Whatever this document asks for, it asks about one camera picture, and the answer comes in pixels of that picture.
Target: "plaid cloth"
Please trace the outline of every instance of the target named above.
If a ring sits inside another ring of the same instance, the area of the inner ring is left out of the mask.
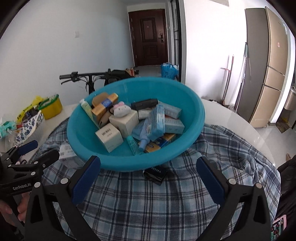
[[[49,149],[59,150],[67,141],[67,120],[49,136],[33,160]],[[267,196],[271,221],[279,195],[280,175],[266,157],[232,131],[205,126],[195,143],[180,156],[163,164],[168,175],[161,186],[143,177],[142,171],[122,173],[101,170],[84,202],[77,207],[101,240],[196,240],[219,209],[196,171],[196,160],[206,156],[226,178],[239,184],[260,182]],[[75,170],[60,161],[44,171],[43,184],[70,178]],[[54,204],[65,233],[71,237],[58,204]],[[223,238],[233,230],[242,206],[237,210]]]

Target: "refrigerator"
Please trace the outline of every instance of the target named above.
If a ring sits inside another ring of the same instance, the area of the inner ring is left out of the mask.
[[[279,100],[288,62],[284,23],[269,8],[246,9],[248,60],[237,113],[265,127]]]

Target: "ceiling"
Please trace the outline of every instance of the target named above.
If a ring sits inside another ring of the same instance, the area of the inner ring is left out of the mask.
[[[134,5],[134,4],[141,4],[141,3],[158,3],[158,2],[165,2],[165,0],[119,0],[125,5]]]

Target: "white table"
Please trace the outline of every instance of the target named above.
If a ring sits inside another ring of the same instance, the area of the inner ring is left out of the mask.
[[[22,156],[21,159],[30,160],[31,157],[37,152],[37,150],[45,143],[46,139],[53,132],[53,130],[56,129],[59,126],[59,124],[61,124],[64,120],[69,118],[76,107],[77,104],[64,106],[60,114],[49,120],[45,120],[43,127],[43,135],[41,137],[41,140],[38,142],[38,148]],[[5,152],[4,140],[0,142],[0,151]]]
[[[247,121],[226,107],[208,100],[202,100],[205,107],[205,123],[226,127],[263,153],[275,166],[274,158],[264,139]]]
[[[208,100],[202,100],[205,107],[205,123],[209,125],[219,125],[226,127],[232,130],[237,135],[243,137],[247,142],[256,147],[260,152],[262,152],[268,160],[274,164],[275,162],[272,157],[272,154],[266,145],[264,139],[259,135],[259,133],[243,118],[239,115],[233,113],[231,110],[221,106],[216,102],[210,102]],[[58,127],[58,125],[63,122],[65,119],[70,117],[73,110],[77,107],[77,104],[68,105],[63,107],[62,112],[45,121],[44,132],[41,141],[39,142],[38,148],[44,144],[48,136],[52,133],[52,131]],[[0,151],[3,151],[3,145],[0,144]],[[38,150],[35,149],[28,154],[26,154],[23,158],[26,160],[30,160],[31,157]]]

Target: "yellow bucket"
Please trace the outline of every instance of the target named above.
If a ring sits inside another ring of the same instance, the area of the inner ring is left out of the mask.
[[[39,104],[38,110],[41,110],[46,120],[60,114],[63,109],[59,95],[54,95]]]

